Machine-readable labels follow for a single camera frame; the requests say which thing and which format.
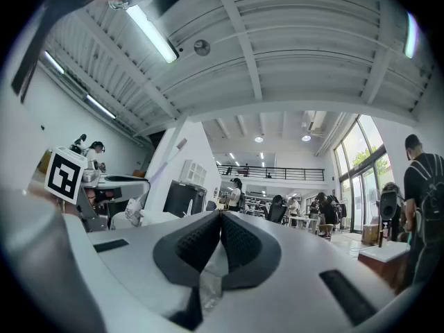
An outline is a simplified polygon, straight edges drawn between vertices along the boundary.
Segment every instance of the white cabinet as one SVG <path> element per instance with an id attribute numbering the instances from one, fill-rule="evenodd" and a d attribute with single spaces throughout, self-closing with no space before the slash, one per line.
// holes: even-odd
<path id="1" fill-rule="evenodd" d="M 203 186 L 205 176 L 207 176 L 207 171 L 203 167 L 192 160 L 185 160 L 182 174 L 180 174 L 180 182 Z"/>

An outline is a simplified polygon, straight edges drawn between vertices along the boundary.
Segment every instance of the white floor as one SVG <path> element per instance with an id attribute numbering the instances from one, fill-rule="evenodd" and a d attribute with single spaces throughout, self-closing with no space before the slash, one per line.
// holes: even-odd
<path id="1" fill-rule="evenodd" d="M 331 242 L 342 252 L 355 259 L 358 258 L 359 249 L 368 247 L 368 245 L 361 243 L 361 235 L 357 233 L 333 232 Z"/>

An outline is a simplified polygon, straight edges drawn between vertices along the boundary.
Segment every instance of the fluorescent light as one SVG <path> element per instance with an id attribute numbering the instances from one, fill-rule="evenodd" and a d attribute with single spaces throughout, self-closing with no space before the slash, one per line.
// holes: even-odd
<path id="1" fill-rule="evenodd" d="M 178 58 L 165 37 L 156 29 L 153 22 L 147 20 L 145 12 L 138 5 L 128 8 L 126 13 L 130 15 L 142 32 L 145 33 L 145 36 L 149 38 L 167 63 L 174 62 Z"/>
<path id="2" fill-rule="evenodd" d="M 95 101 L 90 95 L 87 95 L 86 98 L 91 101 L 95 106 L 97 106 L 99 109 L 101 109 L 104 113 L 106 113 L 109 117 L 111 117 L 112 119 L 115 119 L 116 117 L 109 112 L 108 110 L 106 110 L 100 103 L 98 103 L 97 101 Z"/>
<path id="3" fill-rule="evenodd" d="M 54 58 L 50 56 L 48 52 L 45 51 L 44 56 L 59 71 L 59 73 L 64 74 L 65 71 L 63 70 L 63 68 L 54 60 Z"/>
<path id="4" fill-rule="evenodd" d="M 416 40 L 418 39 L 418 25 L 415 18 L 407 13 L 409 18 L 409 34 L 407 35 L 407 41 L 405 43 L 405 55 L 412 58 L 415 53 Z"/>

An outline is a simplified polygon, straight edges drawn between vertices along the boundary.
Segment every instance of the green tree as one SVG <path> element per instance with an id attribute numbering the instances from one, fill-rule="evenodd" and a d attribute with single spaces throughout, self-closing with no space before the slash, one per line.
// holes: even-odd
<path id="1" fill-rule="evenodd" d="M 376 151 L 376 147 L 373 146 L 372 147 L 372 152 Z M 368 149 L 359 152 L 358 154 L 356 154 L 355 160 L 353 160 L 353 166 L 356 167 L 357 165 L 360 165 L 365 159 L 367 159 L 368 157 L 370 157 L 370 151 Z M 376 161 L 376 170 L 377 173 L 382 175 L 386 172 L 386 167 L 387 164 L 389 162 L 387 162 L 384 159 L 379 159 L 378 161 Z"/>

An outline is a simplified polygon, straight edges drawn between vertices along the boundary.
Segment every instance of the railing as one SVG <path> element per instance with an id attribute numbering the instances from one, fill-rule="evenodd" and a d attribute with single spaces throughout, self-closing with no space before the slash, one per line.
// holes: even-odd
<path id="1" fill-rule="evenodd" d="M 218 165 L 219 174 L 233 177 L 324 181 L 324 169 L 261 168 L 260 166 Z"/>

